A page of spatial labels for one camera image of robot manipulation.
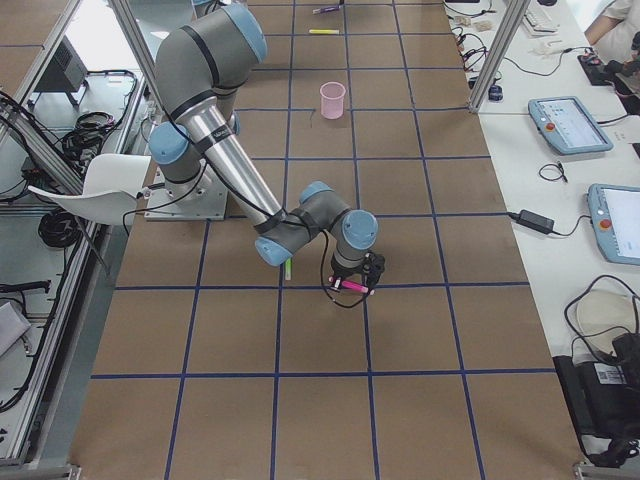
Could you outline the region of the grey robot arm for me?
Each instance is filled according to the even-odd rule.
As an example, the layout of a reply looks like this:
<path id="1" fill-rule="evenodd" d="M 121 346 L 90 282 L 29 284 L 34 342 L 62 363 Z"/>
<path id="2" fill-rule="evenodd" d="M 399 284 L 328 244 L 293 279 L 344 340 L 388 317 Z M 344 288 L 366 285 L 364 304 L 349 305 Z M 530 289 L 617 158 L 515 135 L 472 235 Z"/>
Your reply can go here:
<path id="1" fill-rule="evenodd" d="M 299 205 L 283 209 L 233 130 L 235 94 L 267 55 L 261 27 L 250 10 L 232 2 L 170 33 L 155 59 L 158 100 L 174 131 L 203 159 L 240 203 L 258 237 L 262 259 L 279 266 L 320 234 L 336 241 L 327 291 L 368 296 L 385 269 L 373 252 L 379 225 L 373 214 L 351 208 L 321 181 L 308 185 Z"/>

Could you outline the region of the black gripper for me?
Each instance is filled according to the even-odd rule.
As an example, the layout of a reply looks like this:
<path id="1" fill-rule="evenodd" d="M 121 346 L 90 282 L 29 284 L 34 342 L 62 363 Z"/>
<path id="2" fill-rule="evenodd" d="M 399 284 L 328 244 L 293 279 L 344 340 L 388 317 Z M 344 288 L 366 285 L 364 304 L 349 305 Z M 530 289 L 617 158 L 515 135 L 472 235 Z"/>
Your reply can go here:
<path id="1" fill-rule="evenodd" d="M 366 277 L 366 267 L 363 262 L 356 262 L 353 265 L 344 265 L 337 260 L 331 261 L 332 275 L 328 278 L 328 288 L 331 291 L 339 292 L 342 285 L 347 281 L 363 285 L 365 296 L 375 293 L 375 283 Z"/>

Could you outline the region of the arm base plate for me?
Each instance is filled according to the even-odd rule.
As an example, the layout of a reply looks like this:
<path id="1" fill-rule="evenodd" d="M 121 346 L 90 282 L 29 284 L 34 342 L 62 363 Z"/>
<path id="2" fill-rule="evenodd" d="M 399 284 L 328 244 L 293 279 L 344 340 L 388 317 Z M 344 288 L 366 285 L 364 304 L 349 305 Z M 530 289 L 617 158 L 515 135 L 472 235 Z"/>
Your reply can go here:
<path id="1" fill-rule="evenodd" d="M 152 191 L 144 217 L 149 221 L 223 220 L 228 189 L 214 176 L 205 172 L 183 184 L 167 180 L 164 186 Z"/>

